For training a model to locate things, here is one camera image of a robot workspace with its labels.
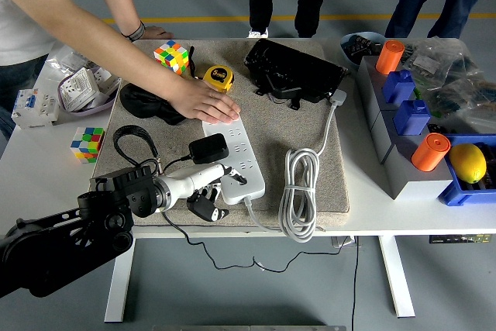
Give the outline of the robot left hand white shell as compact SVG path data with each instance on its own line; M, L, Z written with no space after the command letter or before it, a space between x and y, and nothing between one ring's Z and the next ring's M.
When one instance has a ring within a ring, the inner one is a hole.
M205 188L220 182L222 176L228 175L241 185L247 179L236 169L220 163L196 164L182 168L169 175L161 174L153 180L157 195L157 211L167 211L178 199L186 199L190 212L205 221L215 222L229 214L227 209L215 207L215 200L220 193L219 188L207 199L203 194Z

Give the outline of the person's right hand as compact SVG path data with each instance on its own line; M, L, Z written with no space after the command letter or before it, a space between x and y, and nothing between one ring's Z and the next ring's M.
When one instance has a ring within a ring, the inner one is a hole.
M240 107L204 81L175 78L168 86L167 100L188 119L216 124L231 123L239 118Z

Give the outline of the person's left hand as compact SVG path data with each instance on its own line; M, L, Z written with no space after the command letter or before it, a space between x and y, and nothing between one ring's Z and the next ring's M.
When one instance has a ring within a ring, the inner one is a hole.
M141 25L134 34L128 37L132 42L136 40L171 40L174 34L159 26Z

